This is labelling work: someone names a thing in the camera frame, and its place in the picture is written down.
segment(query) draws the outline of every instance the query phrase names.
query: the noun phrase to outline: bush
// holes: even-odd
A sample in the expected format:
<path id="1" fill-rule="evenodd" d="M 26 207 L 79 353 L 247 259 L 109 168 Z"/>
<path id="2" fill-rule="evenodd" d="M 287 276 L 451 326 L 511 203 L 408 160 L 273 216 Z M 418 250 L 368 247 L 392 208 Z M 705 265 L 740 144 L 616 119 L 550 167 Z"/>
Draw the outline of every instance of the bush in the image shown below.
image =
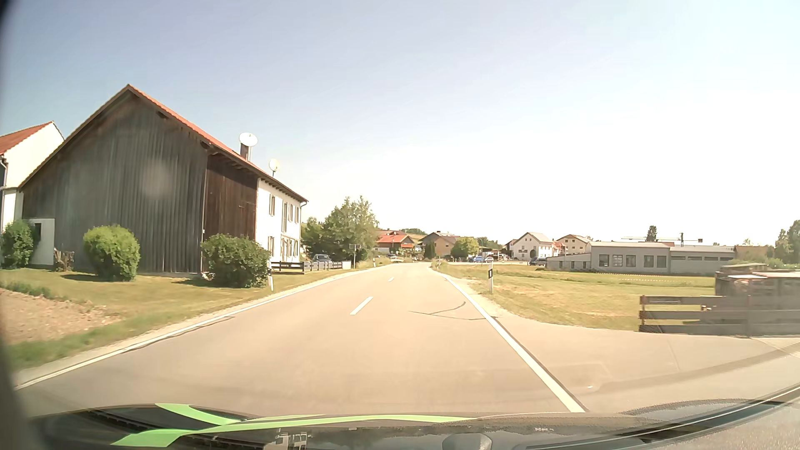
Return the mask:
<path id="1" fill-rule="evenodd" d="M 110 281 L 131 281 L 139 266 L 139 242 L 119 225 L 95 227 L 83 235 L 83 250 L 94 273 Z"/>
<path id="2" fill-rule="evenodd" d="M 260 287 L 267 282 L 271 254 L 257 242 L 230 235 L 213 235 L 201 247 L 214 284 Z"/>
<path id="3" fill-rule="evenodd" d="M 2 266 L 6 269 L 25 267 L 34 253 L 34 228 L 25 220 L 15 220 L 2 232 Z"/>

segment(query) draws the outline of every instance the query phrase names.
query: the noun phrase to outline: dark wooden wall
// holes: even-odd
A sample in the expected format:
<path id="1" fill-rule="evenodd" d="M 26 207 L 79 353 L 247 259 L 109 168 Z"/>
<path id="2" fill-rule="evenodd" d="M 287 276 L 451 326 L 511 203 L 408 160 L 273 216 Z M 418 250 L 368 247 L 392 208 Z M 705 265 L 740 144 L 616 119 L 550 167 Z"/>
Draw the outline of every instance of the dark wooden wall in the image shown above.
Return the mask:
<path id="1" fill-rule="evenodd" d="M 55 218 L 56 246 L 80 270 L 83 234 L 116 223 L 139 241 L 140 272 L 196 273 L 206 165 L 194 132 L 129 92 L 23 187 L 22 216 Z"/>
<path id="2" fill-rule="evenodd" d="M 224 155 L 210 155 L 206 168 L 204 239 L 224 233 L 255 239 L 258 177 L 231 165 Z"/>

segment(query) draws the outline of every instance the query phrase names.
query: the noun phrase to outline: satellite dish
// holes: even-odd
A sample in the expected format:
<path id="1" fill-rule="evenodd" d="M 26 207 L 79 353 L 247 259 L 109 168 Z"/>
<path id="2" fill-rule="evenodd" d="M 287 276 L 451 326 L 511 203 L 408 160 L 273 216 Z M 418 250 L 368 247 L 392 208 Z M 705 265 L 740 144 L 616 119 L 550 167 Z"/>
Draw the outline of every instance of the satellite dish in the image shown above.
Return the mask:
<path id="1" fill-rule="evenodd" d="M 270 170 L 272 171 L 272 175 L 275 175 L 275 172 L 277 172 L 278 169 L 280 168 L 281 168 L 281 163 L 277 159 L 275 158 L 270 159 Z"/>
<path id="2" fill-rule="evenodd" d="M 241 133 L 239 135 L 239 142 L 245 147 L 252 147 L 258 143 L 258 139 L 252 133 Z"/>

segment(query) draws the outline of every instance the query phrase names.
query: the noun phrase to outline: car hood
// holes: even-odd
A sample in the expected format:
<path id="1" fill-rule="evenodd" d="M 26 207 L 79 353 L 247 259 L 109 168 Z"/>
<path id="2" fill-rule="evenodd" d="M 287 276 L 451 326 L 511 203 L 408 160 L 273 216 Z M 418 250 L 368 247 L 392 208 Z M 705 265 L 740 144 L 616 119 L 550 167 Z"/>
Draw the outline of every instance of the car hood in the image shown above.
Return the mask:
<path id="1" fill-rule="evenodd" d="M 31 420 L 53 450 L 258 448 L 490 450 L 632 448 L 718 431 L 781 400 L 704 400 L 623 414 L 441 413 L 252 416 L 188 404 L 90 408 Z"/>

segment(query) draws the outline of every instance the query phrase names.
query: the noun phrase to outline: crane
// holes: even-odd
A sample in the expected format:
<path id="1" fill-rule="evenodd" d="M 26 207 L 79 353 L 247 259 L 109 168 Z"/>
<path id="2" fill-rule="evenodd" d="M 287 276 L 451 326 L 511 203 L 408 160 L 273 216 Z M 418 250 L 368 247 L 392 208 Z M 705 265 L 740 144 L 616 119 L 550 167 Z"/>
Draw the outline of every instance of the crane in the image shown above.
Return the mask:
<path id="1" fill-rule="evenodd" d="M 639 237 L 639 236 L 625 236 L 625 237 L 623 237 L 623 239 L 626 239 L 626 240 L 639 240 L 639 239 L 647 239 L 647 238 L 646 237 Z M 658 242 L 658 241 L 680 242 L 681 243 L 681 247 L 683 247 L 683 243 L 684 242 L 702 243 L 702 238 L 699 238 L 699 239 L 684 239 L 683 238 L 683 233 L 681 233 L 681 237 L 679 237 L 679 238 L 659 238 L 659 239 L 656 239 L 656 242 Z"/>

